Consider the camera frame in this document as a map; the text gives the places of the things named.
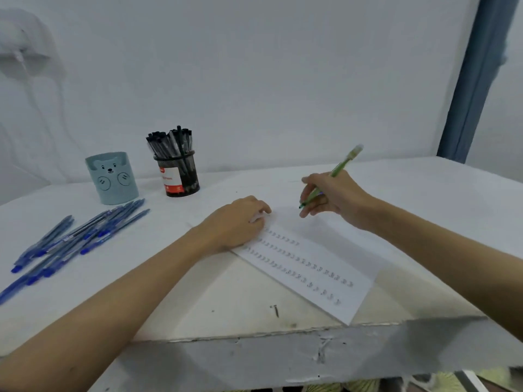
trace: red and white label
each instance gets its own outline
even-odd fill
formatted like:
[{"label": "red and white label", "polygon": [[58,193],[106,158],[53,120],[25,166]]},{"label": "red and white label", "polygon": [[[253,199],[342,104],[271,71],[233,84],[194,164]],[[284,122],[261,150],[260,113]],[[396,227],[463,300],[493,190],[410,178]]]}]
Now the red and white label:
[{"label": "red and white label", "polygon": [[162,174],[162,181],[164,183],[165,190],[168,193],[176,194],[184,192],[184,186],[181,184],[180,172],[178,168],[162,168],[160,167],[160,173]]}]

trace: teal pen holder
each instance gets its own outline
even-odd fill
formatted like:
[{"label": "teal pen holder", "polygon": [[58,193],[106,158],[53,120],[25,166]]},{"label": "teal pen holder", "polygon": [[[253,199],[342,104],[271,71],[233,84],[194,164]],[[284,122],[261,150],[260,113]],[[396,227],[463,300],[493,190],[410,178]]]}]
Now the teal pen holder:
[{"label": "teal pen holder", "polygon": [[118,205],[138,197],[138,187],[127,153],[106,152],[85,159],[91,179],[104,205]]}]

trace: pen holder rim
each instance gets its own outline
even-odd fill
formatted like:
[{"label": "pen holder rim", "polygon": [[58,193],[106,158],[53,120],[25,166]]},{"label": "pen holder rim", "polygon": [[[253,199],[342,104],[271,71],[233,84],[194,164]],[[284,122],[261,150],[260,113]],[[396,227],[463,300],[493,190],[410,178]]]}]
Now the pen holder rim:
[{"label": "pen holder rim", "polygon": [[177,156],[177,157],[158,158],[158,157],[156,157],[155,155],[153,155],[153,158],[154,158],[155,161],[177,161],[177,160],[179,160],[179,159],[189,158],[191,155],[194,155],[194,150],[191,150],[191,151],[189,151],[188,153],[183,154],[183,155],[179,155],[179,156]]}]

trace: right arm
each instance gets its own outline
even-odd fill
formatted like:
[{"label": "right arm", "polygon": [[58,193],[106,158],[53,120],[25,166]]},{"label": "right arm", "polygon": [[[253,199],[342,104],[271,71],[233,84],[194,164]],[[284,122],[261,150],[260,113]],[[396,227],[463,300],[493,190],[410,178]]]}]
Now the right arm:
[{"label": "right arm", "polygon": [[301,217],[331,211],[393,244],[523,341],[523,260],[437,226],[366,193],[345,171],[303,178]]}]

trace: left arm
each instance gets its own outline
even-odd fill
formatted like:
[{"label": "left arm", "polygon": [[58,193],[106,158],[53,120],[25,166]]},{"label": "left arm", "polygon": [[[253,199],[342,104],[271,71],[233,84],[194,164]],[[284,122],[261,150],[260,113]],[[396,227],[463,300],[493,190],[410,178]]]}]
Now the left arm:
[{"label": "left arm", "polygon": [[255,197],[216,210],[145,263],[43,329],[0,363],[5,392],[87,391],[174,285],[200,259],[260,232],[270,208]]}]

